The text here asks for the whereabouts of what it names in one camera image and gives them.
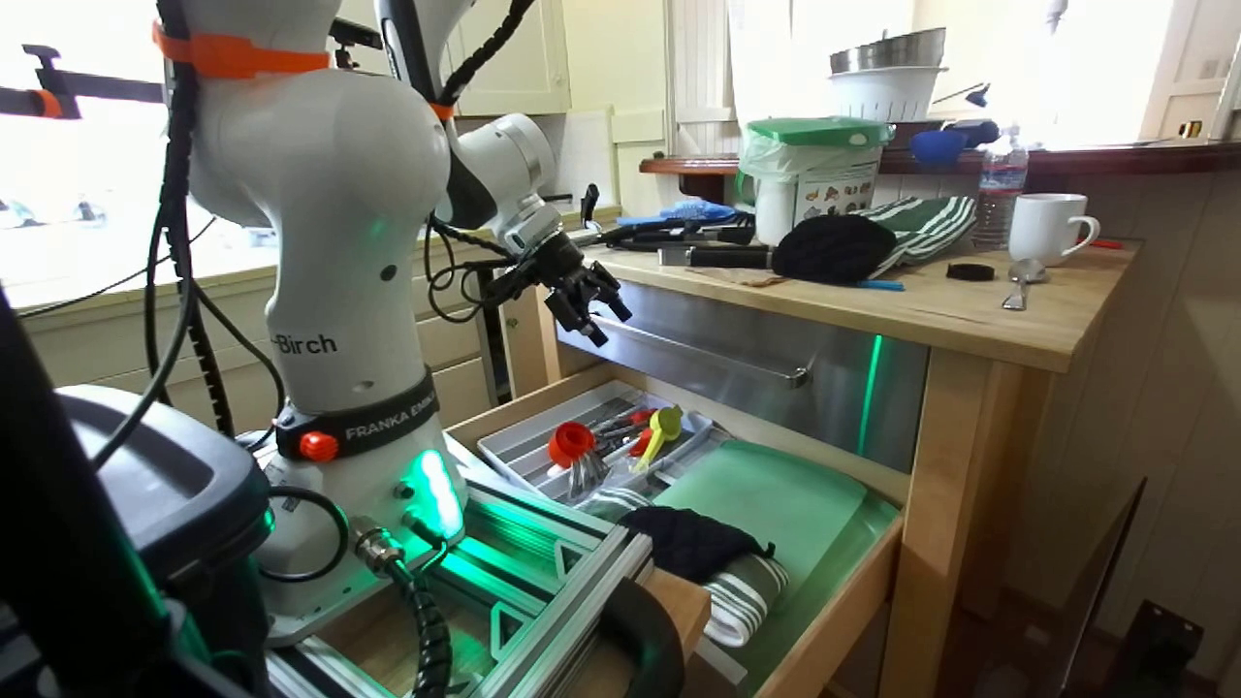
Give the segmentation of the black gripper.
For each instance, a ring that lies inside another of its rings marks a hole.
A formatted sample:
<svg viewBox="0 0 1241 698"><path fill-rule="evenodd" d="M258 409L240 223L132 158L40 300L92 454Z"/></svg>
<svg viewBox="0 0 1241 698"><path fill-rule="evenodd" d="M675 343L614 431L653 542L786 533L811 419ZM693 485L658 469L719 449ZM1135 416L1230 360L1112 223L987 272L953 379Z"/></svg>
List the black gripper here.
<svg viewBox="0 0 1241 698"><path fill-rule="evenodd" d="M555 238L524 255L520 274L546 292L546 310L563 331L582 335L592 344L611 343L589 313L592 301L607 301L621 321L633 317L621 300L621 285L596 261L587 261L567 238Z"/></svg>

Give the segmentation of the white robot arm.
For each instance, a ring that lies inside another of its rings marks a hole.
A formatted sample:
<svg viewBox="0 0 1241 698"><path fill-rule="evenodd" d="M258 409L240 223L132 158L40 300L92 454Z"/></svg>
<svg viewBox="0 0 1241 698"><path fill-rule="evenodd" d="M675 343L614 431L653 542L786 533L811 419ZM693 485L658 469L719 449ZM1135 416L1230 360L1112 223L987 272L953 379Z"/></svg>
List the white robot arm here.
<svg viewBox="0 0 1241 698"><path fill-rule="evenodd" d="M417 238L480 229L503 251L490 295L541 287L577 335L621 300L541 198L545 131L454 123L466 74L444 49L468 4L373 0L383 74L329 60L340 0L161 0L156 18L196 201L281 238L265 317L289 401L269 472L440 534L461 533L466 485L417 331Z"/></svg>

